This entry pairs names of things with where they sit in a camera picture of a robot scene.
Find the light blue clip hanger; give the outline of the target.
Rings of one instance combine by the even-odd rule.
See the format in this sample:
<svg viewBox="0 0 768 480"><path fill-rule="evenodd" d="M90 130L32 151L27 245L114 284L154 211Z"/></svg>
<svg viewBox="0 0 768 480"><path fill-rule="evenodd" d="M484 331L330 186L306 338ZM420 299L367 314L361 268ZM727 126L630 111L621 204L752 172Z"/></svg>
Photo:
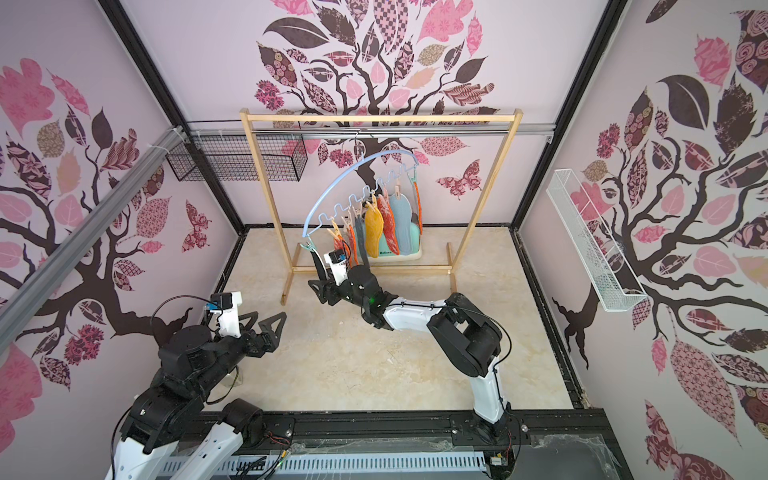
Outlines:
<svg viewBox="0 0 768 480"><path fill-rule="evenodd" d="M359 186L356 190L350 190L343 196L337 190L347 184L351 177L357 177L357 172L363 167L370 166L375 160L387 155L400 155L401 162L395 163L385 174L375 175L373 186L368 184ZM383 192L383 188L402 177L412 177L417 173L420 161L417 156L408 150L386 150L369 155L342 171L320 194L307 213L302 227L301 238L309 244L312 235L322 227L330 226L333 220L340 220L345 213L350 213L353 207L361 206L369 200L373 194Z"/></svg>

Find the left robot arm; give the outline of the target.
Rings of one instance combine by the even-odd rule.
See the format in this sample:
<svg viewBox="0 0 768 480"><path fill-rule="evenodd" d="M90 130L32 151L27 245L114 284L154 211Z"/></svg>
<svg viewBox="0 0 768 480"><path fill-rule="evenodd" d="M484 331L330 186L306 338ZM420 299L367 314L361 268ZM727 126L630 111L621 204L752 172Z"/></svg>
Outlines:
<svg viewBox="0 0 768 480"><path fill-rule="evenodd" d="M134 400L114 429L107 478L157 478L209 404L214 388L236 371L242 359L274 352L286 320L284 312L266 319L252 312L236 320L241 329L237 337L215 334L205 325L175 333L159 350L161 366L150 387ZM260 408L236 398L223 407L206 437L172 476L211 479L241 447L259 447L265 441L281 449L261 475L267 479L287 457L290 442L268 431Z"/></svg>

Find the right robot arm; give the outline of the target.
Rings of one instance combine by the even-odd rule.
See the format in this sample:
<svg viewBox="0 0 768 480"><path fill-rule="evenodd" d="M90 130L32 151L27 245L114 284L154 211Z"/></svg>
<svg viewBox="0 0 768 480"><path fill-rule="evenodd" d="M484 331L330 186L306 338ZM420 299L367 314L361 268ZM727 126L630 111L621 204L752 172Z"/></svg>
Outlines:
<svg viewBox="0 0 768 480"><path fill-rule="evenodd" d="M347 246L321 255L312 240L311 253L318 278L308 282L322 304L346 301L360 308L362 319L376 329L428 333L451 365L469 379L473 394L475 431L488 443L508 433L511 414L498 378L506 359L501 343L509 335L465 295L454 292L444 300L416 301L384 290L366 259L352 266Z"/></svg>

